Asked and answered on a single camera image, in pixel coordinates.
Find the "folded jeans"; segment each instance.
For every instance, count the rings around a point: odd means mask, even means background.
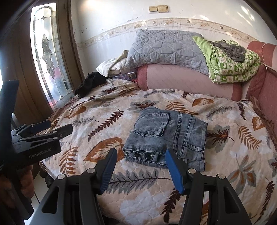
[[[144,109],[123,151],[128,161],[167,168],[165,151],[173,149],[190,168],[205,170],[207,123],[190,114],[156,107]]]

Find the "screw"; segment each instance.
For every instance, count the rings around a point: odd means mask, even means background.
[[[94,173],[94,172],[95,172],[95,169],[94,169],[94,168],[89,168],[89,169],[87,170],[87,172],[88,172],[88,173]]]
[[[60,174],[60,175],[58,175],[58,179],[59,180],[62,180],[62,179],[64,179],[65,178],[65,175],[62,173],[62,174]]]
[[[189,171],[189,173],[191,173],[191,174],[195,174],[195,173],[196,173],[196,170],[193,169],[193,168],[190,168],[188,171]]]
[[[224,178],[225,178],[225,175],[224,175],[223,173],[220,173],[220,174],[218,175],[218,177],[219,177],[220,179],[224,179]]]

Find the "white floor tile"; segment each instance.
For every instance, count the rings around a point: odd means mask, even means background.
[[[33,208],[34,208],[34,213],[33,213],[33,215],[31,215],[31,217],[30,217],[28,220],[24,220],[25,225],[29,225],[29,224],[30,224],[30,222],[31,222],[31,220],[32,220],[32,218],[33,218],[33,216],[34,216],[34,214],[35,214],[35,211],[36,211],[36,209],[37,209],[38,206],[39,206],[39,203],[38,203],[38,201],[37,201],[37,199],[36,199],[35,196],[32,197],[31,200],[32,200],[32,203],[31,203],[31,204],[32,204],[32,206],[33,206]]]
[[[44,181],[44,178],[42,178],[39,174],[34,179],[34,185],[35,185],[35,192],[37,194],[37,197],[39,201],[41,201],[48,191],[47,184]]]

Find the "bed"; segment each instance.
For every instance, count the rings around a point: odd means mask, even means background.
[[[177,224],[185,196],[174,189],[167,169],[126,161],[122,147],[141,110],[189,113],[208,123],[203,174],[224,173],[246,208],[252,223],[264,224],[276,209],[277,155],[262,119],[249,100],[239,102],[183,90],[142,90],[137,84],[111,80],[86,97],[73,98],[57,111],[46,132],[66,124],[72,135],[61,140],[61,152],[43,161],[57,177],[78,175],[94,167],[114,147],[117,164],[107,191],[98,196],[102,213],[126,224]],[[204,195],[202,222],[207,220]]]

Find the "human hand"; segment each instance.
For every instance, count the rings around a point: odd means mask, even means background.
[[[26,198],[31,198],[35,194],[32,169],[33,165],[27,166],[19,175],[22,186],[21,192]],[[15,208],[14,200],[9,195],[11,188],[11,182],[4,175],[0,175],[0,201],[10,208]]]

